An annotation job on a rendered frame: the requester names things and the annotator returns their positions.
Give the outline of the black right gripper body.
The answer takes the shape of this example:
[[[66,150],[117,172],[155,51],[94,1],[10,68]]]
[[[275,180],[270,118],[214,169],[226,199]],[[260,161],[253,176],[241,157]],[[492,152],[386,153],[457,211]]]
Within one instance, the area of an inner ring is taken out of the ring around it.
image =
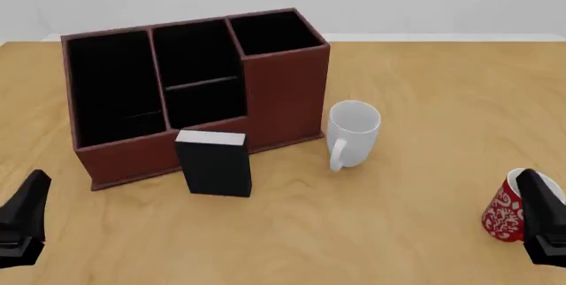
[[[566,234],[524,234],[524,247],[535,265],[566,266]]]

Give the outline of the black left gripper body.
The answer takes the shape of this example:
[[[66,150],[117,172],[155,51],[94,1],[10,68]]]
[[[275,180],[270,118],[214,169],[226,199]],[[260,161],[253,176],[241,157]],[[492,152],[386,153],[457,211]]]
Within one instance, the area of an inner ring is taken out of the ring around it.
[[[43,247],[43,242],[36,236],[0,230],[0,267],[33,266]]]

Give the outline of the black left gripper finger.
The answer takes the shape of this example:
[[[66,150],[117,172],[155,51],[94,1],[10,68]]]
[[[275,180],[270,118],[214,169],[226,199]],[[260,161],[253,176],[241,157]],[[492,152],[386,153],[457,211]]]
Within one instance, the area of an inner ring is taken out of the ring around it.
[[[44,215],[51,178],[33,170],[18,190],[0,206],[0,240],[31,236],[46,241]]]

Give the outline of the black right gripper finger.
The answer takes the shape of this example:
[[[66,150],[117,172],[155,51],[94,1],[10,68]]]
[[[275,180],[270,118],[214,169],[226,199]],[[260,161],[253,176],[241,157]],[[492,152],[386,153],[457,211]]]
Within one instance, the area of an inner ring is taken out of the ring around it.
[[[524,240],[539,235],[566,242],[566,193],[554,181],[526,168],[516,178],[524,209]]]

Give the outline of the red mug with white pattern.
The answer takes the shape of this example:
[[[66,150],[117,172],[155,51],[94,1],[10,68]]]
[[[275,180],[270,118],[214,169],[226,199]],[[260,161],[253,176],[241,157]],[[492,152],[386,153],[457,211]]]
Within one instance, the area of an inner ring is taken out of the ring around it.
[[[505,181],[482,214],[481,223],[484,229],[492,237],[503,242],[524,242],[524,209],[516,178],[525,169],[516,168],[508,172]]]

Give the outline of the red-brown desk caddy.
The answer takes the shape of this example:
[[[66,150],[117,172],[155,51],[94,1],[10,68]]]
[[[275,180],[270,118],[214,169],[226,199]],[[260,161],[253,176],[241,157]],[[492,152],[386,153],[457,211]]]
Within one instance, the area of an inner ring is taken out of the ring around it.
[[[95,191],[174,173],[181,130],[250,153],[320,138],[330,45],[294,8],[61,38],[73,149]]]

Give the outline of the black book with white pages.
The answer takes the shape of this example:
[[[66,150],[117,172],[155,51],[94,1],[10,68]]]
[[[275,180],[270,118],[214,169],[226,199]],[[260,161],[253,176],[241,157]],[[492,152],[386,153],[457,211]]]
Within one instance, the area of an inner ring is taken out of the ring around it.
[[[180,130],[174,145],[191,193],[251,195],[252,179],[244,133]]]

